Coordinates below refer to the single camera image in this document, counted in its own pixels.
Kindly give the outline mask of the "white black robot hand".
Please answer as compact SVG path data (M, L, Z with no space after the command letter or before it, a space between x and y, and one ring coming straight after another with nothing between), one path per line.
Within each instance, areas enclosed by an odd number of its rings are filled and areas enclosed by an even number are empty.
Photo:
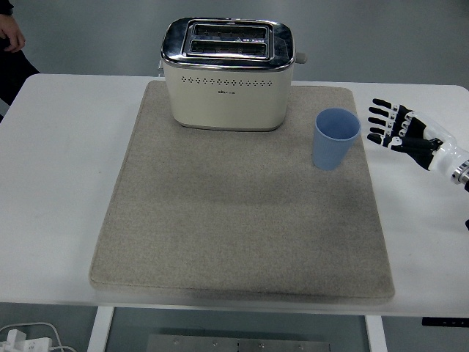
M369 107L372 124L367 139L410 156L420 167L450 175L468 160L468 153L441 125L403 105L375 98Z

